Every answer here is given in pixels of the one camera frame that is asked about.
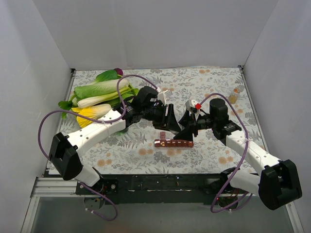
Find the red weekly pill organizer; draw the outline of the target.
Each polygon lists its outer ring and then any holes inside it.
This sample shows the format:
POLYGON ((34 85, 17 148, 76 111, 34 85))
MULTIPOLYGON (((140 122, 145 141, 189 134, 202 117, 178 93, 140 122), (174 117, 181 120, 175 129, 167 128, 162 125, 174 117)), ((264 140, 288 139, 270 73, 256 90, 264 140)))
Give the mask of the red weekly pill organizer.
POLYGON ((156 148, 192 148, 194 146, 194 142, 168 139, 166 138, 166 133, 162 131, 159 133, 159 139, 154 140, 154 146, 156 148))

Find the small green glass bottle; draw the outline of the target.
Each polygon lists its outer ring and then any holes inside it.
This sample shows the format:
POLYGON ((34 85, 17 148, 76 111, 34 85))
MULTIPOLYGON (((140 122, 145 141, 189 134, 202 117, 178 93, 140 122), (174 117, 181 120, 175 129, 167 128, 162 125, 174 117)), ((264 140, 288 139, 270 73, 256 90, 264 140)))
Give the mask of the small green glass bottle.
POLYGON ((118 134, 118 135, 122 135, 122 134, 124 134, 124 133, 126 133, 126 132, 128 132, 128 128, 125 128, 125 129, 123 129, 123 130, 121 130, 121 131, 118 131, 117 134, 118 134))

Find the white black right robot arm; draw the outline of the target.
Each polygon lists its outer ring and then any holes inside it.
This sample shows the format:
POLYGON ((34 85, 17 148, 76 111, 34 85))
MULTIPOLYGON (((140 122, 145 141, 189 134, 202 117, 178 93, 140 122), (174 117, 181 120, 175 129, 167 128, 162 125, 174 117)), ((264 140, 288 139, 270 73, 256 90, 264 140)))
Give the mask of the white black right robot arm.
POLYGON ((259 196, 270 210, 275 210, 302 197, 297 167, 291 160, 281 160, 251 141, 246 128, 229 119, 228 105, 223 99, 209 102, 209 113, 201 111, 195 100, 186 102, 186 111, 179 124, 183 130, 175 140, 191 141, 199 130, 211 129, 216 139, 234 150, 255 170, 256 174, 244 172, 240 165, 221 172, 220 190, 231 193, 241 189, 259 196))

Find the green leafy top vegetable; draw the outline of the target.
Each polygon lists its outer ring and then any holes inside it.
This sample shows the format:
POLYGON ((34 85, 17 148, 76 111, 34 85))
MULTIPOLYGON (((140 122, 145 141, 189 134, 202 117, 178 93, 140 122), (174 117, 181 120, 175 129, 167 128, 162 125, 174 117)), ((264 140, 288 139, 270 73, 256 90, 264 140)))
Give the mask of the green leafy top vegetable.
POLYGON ((116 79, 119 79, 119 75, 117 71, 107 70, 97 75, 94 82, 99 83, 99 82, 105 82, 105 81, 116 80, 116 79))

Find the yellow napa cabbage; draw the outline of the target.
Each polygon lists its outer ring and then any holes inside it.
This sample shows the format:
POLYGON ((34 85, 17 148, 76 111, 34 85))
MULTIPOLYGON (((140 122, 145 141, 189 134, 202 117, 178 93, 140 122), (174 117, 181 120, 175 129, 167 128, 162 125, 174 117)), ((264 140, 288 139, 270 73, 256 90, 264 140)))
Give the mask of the yellow napa cabbage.
MULTIPOLYGON (((86 108, 72 108, 71 110, 75 113, 78 113, 82 116, 92 118, 95 120, 100 119, 105 114, 107 114, 112 109, 110 104, 100 104, 100 105, 94 105, 86 108)), ((76 117, 76 120, 81 128, 84 128, 92 123, 91 120, 87 120, 85 118, 82 118, 80 116, 76 117)))

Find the large green bok choy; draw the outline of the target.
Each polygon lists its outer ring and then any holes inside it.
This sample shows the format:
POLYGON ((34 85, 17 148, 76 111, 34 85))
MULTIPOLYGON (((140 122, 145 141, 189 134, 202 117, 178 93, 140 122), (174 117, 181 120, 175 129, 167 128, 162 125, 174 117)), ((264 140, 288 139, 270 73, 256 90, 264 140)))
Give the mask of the large green bok choy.
POLYGON ((107 95, 117 91, 119 80, 109 80, 91 85, 77 86, 74 89, 76 98, 82 100, 90 97, 107 95))

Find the clear glass pill jar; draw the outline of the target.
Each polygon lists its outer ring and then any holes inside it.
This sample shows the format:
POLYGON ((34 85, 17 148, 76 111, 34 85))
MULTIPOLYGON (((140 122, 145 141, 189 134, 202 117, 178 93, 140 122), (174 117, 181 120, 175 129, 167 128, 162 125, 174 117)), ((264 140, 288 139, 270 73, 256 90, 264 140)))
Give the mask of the clear glass pill jar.
POLYGON ((234 88, 230 93, 228 100, 230 104, 235 104, 240 96, 241 90, 239 88, 234 88))

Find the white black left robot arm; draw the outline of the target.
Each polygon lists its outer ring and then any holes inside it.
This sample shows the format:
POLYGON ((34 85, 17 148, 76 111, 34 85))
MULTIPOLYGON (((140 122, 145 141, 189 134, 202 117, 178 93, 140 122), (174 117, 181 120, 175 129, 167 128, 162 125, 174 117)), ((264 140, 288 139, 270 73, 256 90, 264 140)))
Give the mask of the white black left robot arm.
POLYGON ((68 135, 56 134, 49 153, 50 161, 63 180, 75 179, 84 183, 92 194, 99 194, 104 187, 99 172, 84 165, 80 158, 98 142, 141 119, 151 121, 155 129, 180 132, 173 104, 166 103, 168 96, 168 90, 159 91, 145 86, 137 95, 126 98, 96 122, 68 135))

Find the purple onion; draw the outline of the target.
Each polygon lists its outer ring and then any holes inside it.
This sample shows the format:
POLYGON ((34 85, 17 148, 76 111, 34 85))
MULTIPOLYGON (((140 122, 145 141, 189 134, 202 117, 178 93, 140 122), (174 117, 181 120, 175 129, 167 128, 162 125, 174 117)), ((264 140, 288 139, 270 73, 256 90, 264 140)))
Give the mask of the purple onion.
POLYGON ((114 70, 117 72, 118 75, 123 76, 123 70, 122 69, 115 68, 114 70))

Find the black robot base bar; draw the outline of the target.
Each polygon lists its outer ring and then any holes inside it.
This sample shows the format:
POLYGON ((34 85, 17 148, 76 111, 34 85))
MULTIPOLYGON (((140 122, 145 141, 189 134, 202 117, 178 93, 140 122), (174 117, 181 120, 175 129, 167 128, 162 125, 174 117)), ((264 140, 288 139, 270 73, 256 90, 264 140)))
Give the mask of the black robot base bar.
POLYGON ((221 174, 103 175, 93 189, 115 204, 202 203, 210 205, 225 183, 221 174))

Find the floral tablecloth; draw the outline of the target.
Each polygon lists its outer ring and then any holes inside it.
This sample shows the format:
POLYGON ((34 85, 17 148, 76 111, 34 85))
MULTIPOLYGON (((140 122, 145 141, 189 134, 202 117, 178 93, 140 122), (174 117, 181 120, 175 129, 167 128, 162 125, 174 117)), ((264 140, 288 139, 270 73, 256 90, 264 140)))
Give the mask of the floral tablecloth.
MULTIPOLYGON (((163 90, 171 90, 168 102, 174 105, 176 118, 182 117, 189 99, 203 102, 203 110, 208 112, 210 100, 221 95, 228 97, 234 88, 239 88, 237 102, 228 109, 229 118, 244 124, 250 139, 266 147, 239 68, 126 69, 124 74, 134 88, 153 82, 163 90)), ((236 166, 241 159, 211 130, 200 131, 192 148, 156 148, 154 140, 159 133, 151 122, 141 120, 128 132, 115 133, 97 143, 81 157, 81 162, 102 174, 186 174, 219 173, 236 166)))

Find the white blue pill bottle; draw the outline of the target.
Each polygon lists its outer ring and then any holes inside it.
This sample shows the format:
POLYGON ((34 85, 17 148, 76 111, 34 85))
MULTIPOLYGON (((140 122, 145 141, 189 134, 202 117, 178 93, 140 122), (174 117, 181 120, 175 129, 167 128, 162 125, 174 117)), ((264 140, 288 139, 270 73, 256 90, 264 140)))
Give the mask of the white blue pill bottle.
POLYGON ((184 130, 184 126, 177 123, 177 126, 174 126, 174 128, 171 130, 171 133, 173 133, 174 135, 177 135, 178 133, 180 133, 182 130, 184 130))

